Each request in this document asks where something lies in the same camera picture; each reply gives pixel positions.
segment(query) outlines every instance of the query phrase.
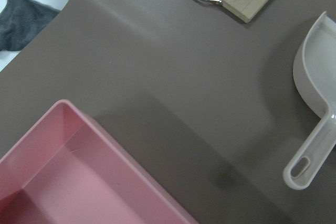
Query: pink plastic tray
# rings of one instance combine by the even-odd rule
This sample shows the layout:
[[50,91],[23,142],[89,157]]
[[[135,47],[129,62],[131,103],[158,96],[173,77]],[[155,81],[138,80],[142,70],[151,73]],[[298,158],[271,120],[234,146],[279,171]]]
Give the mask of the pink plastic tray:
[[0,160],[0,224],[197,223],[98,123],[55,103]]

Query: gray towel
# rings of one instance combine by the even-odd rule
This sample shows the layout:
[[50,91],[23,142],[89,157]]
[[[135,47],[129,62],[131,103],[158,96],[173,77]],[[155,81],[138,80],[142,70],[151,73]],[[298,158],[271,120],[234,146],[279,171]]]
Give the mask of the gray towel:
[[33,0],[7,0],[0,13],[0,51],[22,50],[58,13]]

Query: container inner wall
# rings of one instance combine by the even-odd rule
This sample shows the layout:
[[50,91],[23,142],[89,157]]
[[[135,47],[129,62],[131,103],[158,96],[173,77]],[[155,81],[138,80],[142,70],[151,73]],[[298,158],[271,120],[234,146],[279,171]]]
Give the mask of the container inner wall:
[[66,104],[50,109],[0,162],[0,212],[84,124]]
[[82,126],[0,214],[1,224],[185,223],[89,126]]
[[336,23],[329,17],[309,38],[304,60],[312,82],[336,108]]

